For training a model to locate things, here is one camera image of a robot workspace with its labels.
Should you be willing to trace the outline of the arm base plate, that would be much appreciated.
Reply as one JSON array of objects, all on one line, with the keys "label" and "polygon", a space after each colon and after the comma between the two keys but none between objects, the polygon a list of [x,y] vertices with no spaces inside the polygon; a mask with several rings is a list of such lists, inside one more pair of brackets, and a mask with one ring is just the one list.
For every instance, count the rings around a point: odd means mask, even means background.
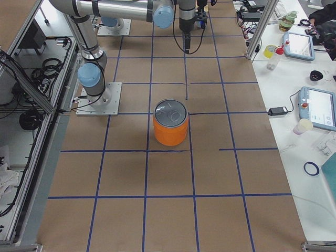
[{"label": "arm base plate", "polygon": [[127,36],[130,33],[131,20],[130,19],[117,19],[115,26],[99,24],[97,36]]},{"label": "arm base plate", "polygon": [[106,89],[98,101],[91,104],[95,99],[88,96],[80,99],[76,110],[77,116],[116,116],[119,112],[120,96],[122,90],[121,82],[108,82]]}]

